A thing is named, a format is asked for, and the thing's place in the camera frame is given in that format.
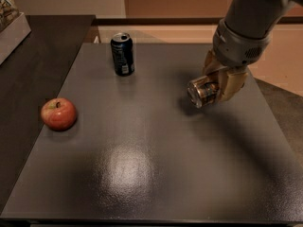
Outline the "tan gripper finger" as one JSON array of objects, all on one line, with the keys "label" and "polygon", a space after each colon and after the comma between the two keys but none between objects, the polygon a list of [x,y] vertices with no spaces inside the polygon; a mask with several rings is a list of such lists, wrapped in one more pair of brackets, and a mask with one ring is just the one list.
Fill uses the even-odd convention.
[{"label": "tan gripper finger", "polygon": [[232,98],[244,85],[248,77],[246,66],[225,68],[219,71],[219,93],[217,101],[227,101]]},{"label": "tan gripper finger", "polygon": [[213,50],[209,50],[205,56],[205,63],[203,66],[204,76],[223,75],[227,72],[227,67],[222,65]]}]

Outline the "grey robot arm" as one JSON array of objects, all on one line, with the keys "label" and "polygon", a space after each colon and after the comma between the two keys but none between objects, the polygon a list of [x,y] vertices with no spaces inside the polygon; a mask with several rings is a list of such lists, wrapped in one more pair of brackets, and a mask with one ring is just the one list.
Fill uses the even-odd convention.
[{"label": "grey robot arm", "polygon": [[247,66],[259,60],[271,30],[294,4],[303,0],[232,1],[205,59],[204,104],[226,101],[241,89]]}]

